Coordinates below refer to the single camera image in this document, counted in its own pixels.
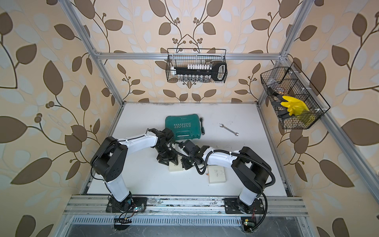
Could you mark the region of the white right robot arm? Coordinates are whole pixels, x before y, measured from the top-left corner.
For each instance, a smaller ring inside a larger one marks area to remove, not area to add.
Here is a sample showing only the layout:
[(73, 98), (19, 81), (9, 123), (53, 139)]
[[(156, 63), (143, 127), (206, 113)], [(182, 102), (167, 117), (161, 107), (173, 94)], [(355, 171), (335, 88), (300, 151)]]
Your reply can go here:
[(263, 195), (264, 189), (276, 182), (270, 165), (249, 147), (239, 151), (214, 149), (209, 146), (198, 147), (192, 141), (171, 142), (170, 148), (194, 166), (199, 175), (204, 175), (210, 166), (231, 168), (244, 188), (238, 200), (251, 206), (255, 199)]

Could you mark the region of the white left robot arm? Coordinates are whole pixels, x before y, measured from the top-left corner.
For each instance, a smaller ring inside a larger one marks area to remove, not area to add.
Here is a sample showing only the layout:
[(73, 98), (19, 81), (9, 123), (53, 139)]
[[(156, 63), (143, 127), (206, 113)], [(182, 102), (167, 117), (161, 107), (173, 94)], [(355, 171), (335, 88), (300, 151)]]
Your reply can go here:
[(123, 203), (131, 199), (131, 192), (121, 176), (127, 155), (154, 148), (158, 152), (157, 160), (160, 164), (177, 165), (178, 155), (169, 148), (172, 141), (174, 133), (168, 128), (162, 131), (147, 129), (146, 133), (132, 138), (116, 139), (109, 136), (93, 156), (91, 168), (102, 177), (115, 201)]

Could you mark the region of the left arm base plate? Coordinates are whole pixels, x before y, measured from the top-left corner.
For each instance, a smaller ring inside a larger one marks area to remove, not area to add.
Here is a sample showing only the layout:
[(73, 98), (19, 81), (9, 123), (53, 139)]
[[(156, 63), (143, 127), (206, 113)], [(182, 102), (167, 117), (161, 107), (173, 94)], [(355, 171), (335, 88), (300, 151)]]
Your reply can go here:
[(146, 197), (133, 197), (131, 194), (123, 201), (117, 201), (112, 195), (108, 196), (107, 213), (143, 212), (147, 206)]

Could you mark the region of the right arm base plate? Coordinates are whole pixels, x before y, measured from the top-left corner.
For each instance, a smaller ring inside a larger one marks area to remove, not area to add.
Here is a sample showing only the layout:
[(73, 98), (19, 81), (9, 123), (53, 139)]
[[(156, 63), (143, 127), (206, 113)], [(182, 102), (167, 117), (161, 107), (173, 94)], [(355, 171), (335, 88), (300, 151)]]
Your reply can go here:
[(263, 214), (265, 206), (261, 199), (255, 199), (251, 205), (243, 203), (239, 198), (223, 199), (226, 214)]

